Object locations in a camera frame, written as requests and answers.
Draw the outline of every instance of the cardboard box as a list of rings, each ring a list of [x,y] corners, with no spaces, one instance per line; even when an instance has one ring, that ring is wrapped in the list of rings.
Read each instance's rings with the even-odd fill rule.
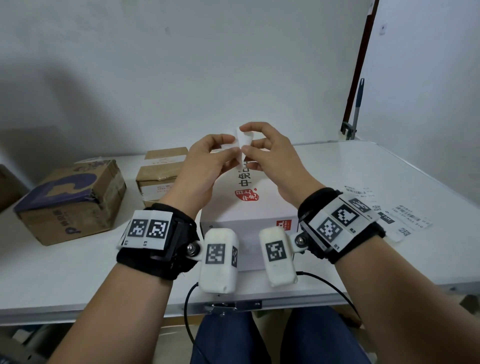
[[[110,230],[125,195],[114,160],[54,170],[14,208],[43,245]]]
[[[272,226],[282,226],[287,234],[297,232],[297,209],[280,196],[265,173],[248,168],[220,176],[200,216],[203,235],[212,228],[229,228],[237,234],[239,271],[265,269],[258,234]]]
[[[0,211],[3,211],[14,202],[17,202],[24,194],[24,187],[11,174],[11,172],[0,164]]]
[[[147,152],[135,179],[146,207],[150,207],[169,191],[187,153],[186,147]]]

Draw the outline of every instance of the white wall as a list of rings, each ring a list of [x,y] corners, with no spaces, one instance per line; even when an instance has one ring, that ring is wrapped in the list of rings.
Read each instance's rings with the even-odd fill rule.
[[[380,0],[361,73],[358,122],[359,138],[477,203],[479,14],[478,0]]]
[[[251,120],[335,139],[369,4],[2,1],[0,146],[37,180],[32,159],[190,146]]]

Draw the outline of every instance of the white product box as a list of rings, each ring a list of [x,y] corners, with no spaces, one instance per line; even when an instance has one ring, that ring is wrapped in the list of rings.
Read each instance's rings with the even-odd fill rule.
[[[248,168],[232,169],[218,178],[200,217],[204,236],[212,228],[237,234],[239,271],[265,269],[258,234],[272,226],[282,226],[288,235],[297,232],[297,209],[280,196],[265,173]]]

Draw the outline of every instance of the forearm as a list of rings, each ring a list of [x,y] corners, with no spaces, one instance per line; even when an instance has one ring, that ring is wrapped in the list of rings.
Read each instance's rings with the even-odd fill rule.
[[[49,363],[150,363],[172,283],[116,264]]]
[[[480,357],[479,321],[383,239],[360,245],[336,269],[381,360],[438,363]]]

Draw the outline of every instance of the leg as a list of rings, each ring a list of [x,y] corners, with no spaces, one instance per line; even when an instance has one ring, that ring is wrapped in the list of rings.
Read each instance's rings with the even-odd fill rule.
[[[281,363],[370,364],[365,352],[335,310],[295,308],[283,335]]]
[[[251,312],[206,315],[195,342],[212,364],[271,363]],[[206,364],[196,348],[190,364]]]

